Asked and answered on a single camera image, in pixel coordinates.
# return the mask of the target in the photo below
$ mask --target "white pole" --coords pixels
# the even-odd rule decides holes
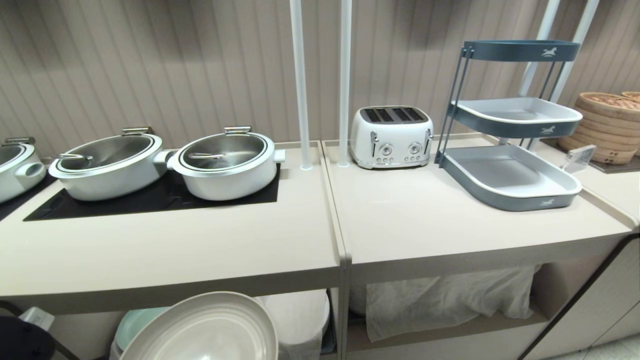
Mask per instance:
[[[573,42],[577,42],[582,47],[582,43],[584,42],[584,38],[587,36],[587,32],[589,31],[589,27],[591,25],[591,21],[593,20],[593,16],[598,9],[598,3],[600,0],[588,0],[587,5],[584,7],[584,11],[582,12],[582,18],[580,18],[580,23],[578,24],[578,28],[575,30],[575,35],[573,36]],[[567,79],[569,79],[569,74],[571,74],[571,69],[573,68],[573,64],[575,61],[570,61],[564,65],[562,72],[558,75],[557,85],[554,91],[551,93],[549,101],[558,102],[560,98],[560,94],[562,94],[562,90],[566,85]],[[527,148],[530,151],[533,151],[538,144],[539,139],[535,138],[531,140],[531,143]]]
[[[307,118],[307,80],[305,77],[305,45],[302,34],[302,5],[300,0],[289,0],[291,8],[291,33],[293,37],[293,59],[296,67],[296,93],[298,95],[298,122],[303,170],[313,168],[309,150],[309,122]]]
[[[549,33],[551,32],[551,27],[554,25],[554,19],[556,18],[556,13],[558,11],[558,7],[560,6],[560,0],[549,0],[547,2],[547,8],[545,9],[545,14],[542,17],[542,22],[540,23],[540,28],[538,28],[538,36],[536,36],[536,40],[546,40],[549,38]],[[529,88],[531,87],[531,82],[533,81],[533,76],[536,74],[536,70],[538,69],[538,63],[527,63],[527,68],[524,70],[524,74],[522,75],[522,82],[520,82],[520,89],[518,90],[518,96],[523,97],[527,96],[529,92]],[[506,145],[509,142],[507,138],[500,138],[498,144]]]
[[[349,80],[351,76],[351,0],[342,0],[340,11],[340,161],[349,166]]]

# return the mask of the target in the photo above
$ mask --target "toaster lever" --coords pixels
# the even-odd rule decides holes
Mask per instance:
[[[429,141],[433,139],[433,134],[431,134],[431,129],[427,129],[427,131],[424,133],[424,152],[423,154],[427,153],[427,145],[429,145]]]
[[[378,134],[375,131],[371,131],[371,156],[376,155],[376,143],[378,141]]]

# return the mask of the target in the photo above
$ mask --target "beige wall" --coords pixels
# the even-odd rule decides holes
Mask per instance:
[[[535,37],[546,3],[355,0],[351,112],[408,104],[439,129],[462,41]],[[303,0],[313,139],[337,137],[339,6]],[[552,37],[583,7],[562,1]],[[640,90],[638,15],[640,0],[601,1],[561,103]],[[240,124],[297,140],[289,16],[287,0],[0,1],[0,138],[35,136],[43,155],[138,124],[168,147]],[[515,95],[523,69],[475,61],[464,96]]]

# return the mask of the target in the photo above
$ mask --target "glass lid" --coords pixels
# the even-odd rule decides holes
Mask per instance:
[[[190,145],[180,162],[198,170],[222,170],[249,163],[262,155],[267,143],[251,134],[220,134]]]
[[[24,147],[20,145],[0,146],[0,167],[17,158],[23,152]]]
[[[114,136],[90,142],[67,154],[58,154],[58,168],[64,170],[92,170],[131,159],[154,143],[149,136]]]

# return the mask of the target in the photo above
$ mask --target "black cooktop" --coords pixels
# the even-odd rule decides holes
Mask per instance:
[[[72,198],[66,190],[60,190],[60,192],[26,217],[24,221],[99,217],[104,215],[276,202],[278,200],[279,182],[280,164],[278,164],[276,177],[260,191],[235,200],[208,201],[189,193],[180,174],[174,171],[167,171],[163,177],[146,188],[115,199],[80,201]]]
[[[36,186],[32,187],[29,191],[0,204],[0,220],[9,216],[10,213],[13,213],[17,208],[21,207],[34,195],[42,191],[47,186],[53,184],[55,180],[57,180],[55,177],[47,174],[45,178],[42,179],[42,181],[40,181]]]

